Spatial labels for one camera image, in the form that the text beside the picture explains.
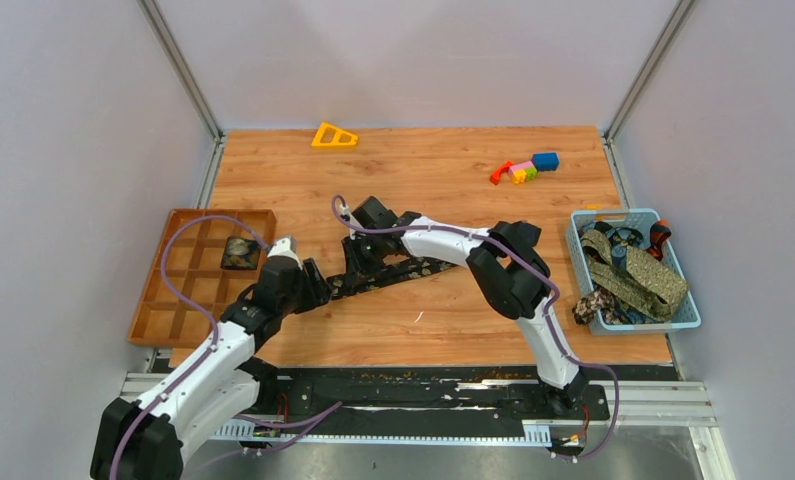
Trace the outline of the black tie with gold pattern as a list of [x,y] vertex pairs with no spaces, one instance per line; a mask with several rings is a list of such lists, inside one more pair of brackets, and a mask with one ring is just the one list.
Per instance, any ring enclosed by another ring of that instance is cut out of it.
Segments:
[[369,274],[347,272],[326,279],[331,289],[331,299],[340,300],[362,293],[379,290],[398,283],[421,279],[455,268],[447,261],[427,257],[402,260]]

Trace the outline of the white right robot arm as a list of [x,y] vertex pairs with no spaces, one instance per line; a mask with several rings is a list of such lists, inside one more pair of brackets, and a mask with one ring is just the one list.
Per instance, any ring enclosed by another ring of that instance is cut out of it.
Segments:
[[468,269],[492,309],[518,326],[536,362],[539,380],[548,385],[544,403],[557,417],[569,417],[584,403],[587,379],[569,351],[553,303],[560,291],[534,250],[540,229],[523,222],[499,222],[492,228],[468,228],[424,215],[393,217],[375,205],[371,212],[348,208],[336,195],[332,212],[353,236],[389,240],[411,257],[441,260]]

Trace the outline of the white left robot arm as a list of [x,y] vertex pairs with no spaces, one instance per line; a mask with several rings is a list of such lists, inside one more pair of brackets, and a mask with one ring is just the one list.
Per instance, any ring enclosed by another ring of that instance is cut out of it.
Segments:
[[93,479],[179,479],[190,457],[234,415],[271,411],[275,369],[256,358],[283,320],[327,304],[331,287],[313,259],[270,256],[258,280],[227,306],[216,327],[171,374],[133,401],[103,411]]

